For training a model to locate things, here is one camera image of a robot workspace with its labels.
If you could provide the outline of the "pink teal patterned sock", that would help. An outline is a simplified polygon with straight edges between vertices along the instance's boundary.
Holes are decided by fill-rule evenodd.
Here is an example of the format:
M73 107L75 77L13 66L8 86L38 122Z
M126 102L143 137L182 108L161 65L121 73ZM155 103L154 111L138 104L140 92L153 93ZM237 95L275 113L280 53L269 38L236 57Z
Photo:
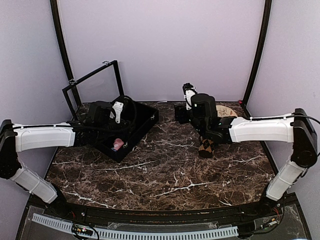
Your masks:
M117 152L123 145L124 145L124 142L120 138L116 138L113 142L113 147L111 149L114 152Z

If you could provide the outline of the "black storage box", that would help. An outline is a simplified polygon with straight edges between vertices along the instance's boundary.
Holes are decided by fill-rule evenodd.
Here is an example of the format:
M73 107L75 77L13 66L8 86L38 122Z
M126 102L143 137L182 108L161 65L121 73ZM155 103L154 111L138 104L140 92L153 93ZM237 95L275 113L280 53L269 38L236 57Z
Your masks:
M118 137L123 141L123 145L117 151L112 149L116 139L115 136L97 142L93 146L117 163L120 163L132 151L159 120L158 109L140 102L136 102L135 105L137 111L135 128L126 138Z

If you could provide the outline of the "brown argyle sock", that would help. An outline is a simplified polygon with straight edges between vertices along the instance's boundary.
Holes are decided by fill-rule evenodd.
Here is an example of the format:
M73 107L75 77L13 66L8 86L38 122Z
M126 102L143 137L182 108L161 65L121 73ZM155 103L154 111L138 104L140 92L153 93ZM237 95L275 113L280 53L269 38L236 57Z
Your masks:
M205 159L212 158L215 151L215 146L216 146L215 143L212 140L199 136L199 144L200 144L198 148L199 156Z

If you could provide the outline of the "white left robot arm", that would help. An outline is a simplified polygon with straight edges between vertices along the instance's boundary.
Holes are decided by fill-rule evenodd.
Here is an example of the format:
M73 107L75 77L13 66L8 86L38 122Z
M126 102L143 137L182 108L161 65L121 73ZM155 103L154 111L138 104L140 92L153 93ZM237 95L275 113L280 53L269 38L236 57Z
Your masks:
M112 102L95 101L83 120L49 124L18 124L5 119L0 124L0 177L35 195L60 218L71 213L64 194L19 157L24 152L44 152L59 147L93 146L110 138L124 141L136 125L136 102L122 95Z

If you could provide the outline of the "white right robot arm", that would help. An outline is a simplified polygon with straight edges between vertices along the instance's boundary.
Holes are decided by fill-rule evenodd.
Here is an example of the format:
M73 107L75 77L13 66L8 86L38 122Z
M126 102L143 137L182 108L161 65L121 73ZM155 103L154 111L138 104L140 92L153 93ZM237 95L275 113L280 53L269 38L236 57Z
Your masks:
M271 117L219 117L215 98L206 93L185 92L185 104L174 108L180 124L190 123L210 143L232 144L249 141L277 141L292 144L292 154L268 184L265 197L255 205L255 213L266 217L275 203L295 181L318 160L318 136L311 117L302 108Z

